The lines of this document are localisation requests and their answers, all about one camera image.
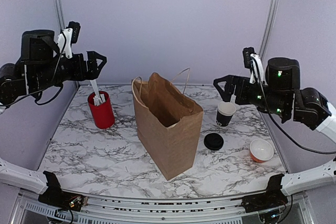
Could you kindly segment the black paper coffee cup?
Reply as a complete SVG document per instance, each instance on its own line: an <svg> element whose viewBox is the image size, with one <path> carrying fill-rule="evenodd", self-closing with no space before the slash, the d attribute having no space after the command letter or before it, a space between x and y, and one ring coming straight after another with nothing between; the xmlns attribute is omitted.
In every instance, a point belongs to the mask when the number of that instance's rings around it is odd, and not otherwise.
<svg viewBox="0 0 336 224"><path fill-rule="evenodd" d="M236 106L231 102L220 102L217 106L216 124L227 126L236 112Z"/></svg>

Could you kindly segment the brown cardboard box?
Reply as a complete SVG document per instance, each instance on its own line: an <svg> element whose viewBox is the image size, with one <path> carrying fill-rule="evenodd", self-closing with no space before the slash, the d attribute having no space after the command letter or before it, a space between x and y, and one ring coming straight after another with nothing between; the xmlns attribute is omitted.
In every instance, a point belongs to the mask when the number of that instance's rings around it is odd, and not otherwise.
<svg viewBox="0 0 336 224"><path fill-rule="evenodd" d="M138 138L166 180L194 164L203 108L154 72L131 84Z"/></svg>

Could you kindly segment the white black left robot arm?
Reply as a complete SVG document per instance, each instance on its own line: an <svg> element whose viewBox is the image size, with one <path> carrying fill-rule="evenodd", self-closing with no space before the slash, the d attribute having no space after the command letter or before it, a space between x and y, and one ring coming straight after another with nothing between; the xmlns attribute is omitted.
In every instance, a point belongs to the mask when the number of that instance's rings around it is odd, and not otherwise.
<svg viewBox="0 0 336 224"><path fill-rule="evenodd" d="M66 81L58 98L38 106L33 97L12 105L1 115L1 158L14 165L38 170L78 85Z"/></svg>

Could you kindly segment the red cylindrical container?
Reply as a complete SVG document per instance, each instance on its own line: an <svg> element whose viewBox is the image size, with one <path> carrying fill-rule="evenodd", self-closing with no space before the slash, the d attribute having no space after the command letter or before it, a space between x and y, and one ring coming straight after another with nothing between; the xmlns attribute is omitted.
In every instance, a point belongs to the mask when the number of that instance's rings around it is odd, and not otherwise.
<svg viewBox="0 0 336 224"><path fill-rule="evenodd" d="M88 96L89 108L95 122L95 125L100 129L107 129L115 123L115 118L112 110L110 97L107 92L100 91L100 94L104 95L105 102L99 106L94 104L95 93L91 93Z"/></svg>

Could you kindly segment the black plastic cup lid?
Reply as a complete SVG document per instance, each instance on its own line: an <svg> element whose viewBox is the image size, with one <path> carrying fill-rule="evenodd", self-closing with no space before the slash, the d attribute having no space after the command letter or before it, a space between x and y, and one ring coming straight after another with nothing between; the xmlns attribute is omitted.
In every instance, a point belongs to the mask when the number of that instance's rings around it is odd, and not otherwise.
<svg viewBox="0 0 336 224"><path fill-rule="evenodd" d="M204 137L204 145L211 151L218 151L224 145L224 139L218 133L209 133Z"/></svg>

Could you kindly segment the orange white bowl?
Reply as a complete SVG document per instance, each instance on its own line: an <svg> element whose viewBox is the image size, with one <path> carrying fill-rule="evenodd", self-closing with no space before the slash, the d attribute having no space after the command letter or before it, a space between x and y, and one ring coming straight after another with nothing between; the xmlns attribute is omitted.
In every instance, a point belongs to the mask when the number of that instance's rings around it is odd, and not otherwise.
<svg viewBox="0 0 336 224"><path fill-rule="evenodd" d="M258 163L269 161L274 156L274 149L270 143L262 139L252 140L249 145L251 158Z"/></svg>

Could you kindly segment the aluminium frame post right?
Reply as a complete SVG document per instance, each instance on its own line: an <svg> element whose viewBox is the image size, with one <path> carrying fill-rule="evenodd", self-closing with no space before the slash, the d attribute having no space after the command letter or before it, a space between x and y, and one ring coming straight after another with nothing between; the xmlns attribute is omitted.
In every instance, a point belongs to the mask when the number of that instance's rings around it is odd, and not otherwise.
<svg viewBox="0 0 336 224"><path fill-rule="evenodd" d="M261 59L264 59L267 52L267 47L269 44L272 29L275 24L277 10L278 10L279 0L270 0L269 11L266 20L266 26L264 30L264 35L262 37L259 55Z"/></svg>

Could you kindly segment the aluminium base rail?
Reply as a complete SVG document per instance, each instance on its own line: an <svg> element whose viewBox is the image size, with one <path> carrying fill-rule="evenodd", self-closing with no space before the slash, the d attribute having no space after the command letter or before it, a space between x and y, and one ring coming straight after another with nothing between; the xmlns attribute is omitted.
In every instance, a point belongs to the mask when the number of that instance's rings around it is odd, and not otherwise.
<svg viewBox="0 0 336 224"><path fill-rule="evenodd" d="M260 194L150 199L65 191L61 200L21 190L9 223L316 223L305 194L270 202Z"/></svg>

